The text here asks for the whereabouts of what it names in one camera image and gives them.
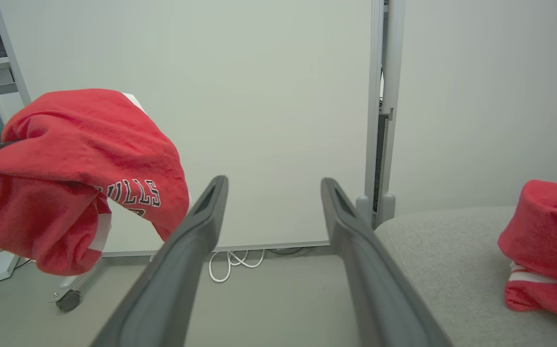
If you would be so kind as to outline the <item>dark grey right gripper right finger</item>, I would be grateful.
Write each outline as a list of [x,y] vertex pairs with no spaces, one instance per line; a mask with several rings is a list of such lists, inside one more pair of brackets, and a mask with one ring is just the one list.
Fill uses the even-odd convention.
[[363,347],[450,347],[435,320],[373,229],[333,178],[321,181],[331,247],[343,260]]

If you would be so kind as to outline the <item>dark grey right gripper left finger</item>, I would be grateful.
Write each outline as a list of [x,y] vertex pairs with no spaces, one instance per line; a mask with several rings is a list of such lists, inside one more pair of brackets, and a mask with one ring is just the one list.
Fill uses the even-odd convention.
[[94,347],[182,347],[204,259],[218,243],[229,181],[215,176],[159,249],[95,340]]

